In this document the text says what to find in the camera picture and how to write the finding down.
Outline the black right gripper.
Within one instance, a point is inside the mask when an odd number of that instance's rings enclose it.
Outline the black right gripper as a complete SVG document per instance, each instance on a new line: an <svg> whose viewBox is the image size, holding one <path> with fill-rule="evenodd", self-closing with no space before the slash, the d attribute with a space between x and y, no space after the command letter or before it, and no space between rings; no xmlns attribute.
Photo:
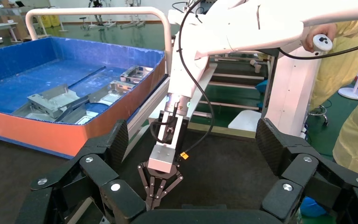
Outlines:
<svg viewBox="0 0 358 224"><path fill-rule="evenodd" d="M183 180L183 176L178 170L181 158L179 153L182 150L187 125L188 119L184 119L181 127L177 128L179 135L175 141L176 148L156 142L151 136L151 132L139 144L145 148L144 152L148 154L147 160L138 165L139 176L147 194L145 203L148 210L153 209L153 203L154 208L159 207L162 198L167 196ZM157 179L162 182L155 195L154 187ZM166 181L173 182L166 187Z"/></svg>

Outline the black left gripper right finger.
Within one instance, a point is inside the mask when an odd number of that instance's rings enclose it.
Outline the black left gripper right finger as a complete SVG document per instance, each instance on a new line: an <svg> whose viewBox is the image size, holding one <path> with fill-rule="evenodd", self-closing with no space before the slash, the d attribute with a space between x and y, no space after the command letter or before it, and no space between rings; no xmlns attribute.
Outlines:
<svg viewBox="0 0 358 224"><path fill-rule="evenodd" d="M268 118L259 119L255 139L279 178L262 211L287 224L310 197L338 224L358 224L358 173L322 157L305 139L280 132Z"/></svg>

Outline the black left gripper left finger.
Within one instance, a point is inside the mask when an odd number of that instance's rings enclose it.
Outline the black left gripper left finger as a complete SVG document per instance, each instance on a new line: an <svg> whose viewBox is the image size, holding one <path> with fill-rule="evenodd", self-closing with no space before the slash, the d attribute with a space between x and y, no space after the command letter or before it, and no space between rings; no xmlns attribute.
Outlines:
<svg viewBox="0 0 358 224"><path fill-rule="evenodd" d="M16 223L63 224L65 216L87 198L109 223L132 223L146 212L146 204L115 171L128 141L122 119L109 133L88 139L74 158L31 183Z"/></svg>

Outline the person's bare hand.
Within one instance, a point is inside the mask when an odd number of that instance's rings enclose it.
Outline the person's bare hand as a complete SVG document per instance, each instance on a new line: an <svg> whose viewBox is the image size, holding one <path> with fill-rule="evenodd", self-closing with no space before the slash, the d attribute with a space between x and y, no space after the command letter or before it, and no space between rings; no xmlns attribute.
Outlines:
<svg viewBox="0 0 358 224"><path fill-rule="evenodd" d="M337 32L337 25L335 23L321 24L310 28L307 36L302 40L303 48L313 53L313 37L319 34L326 35L331 41L335 39Z"/></svg>

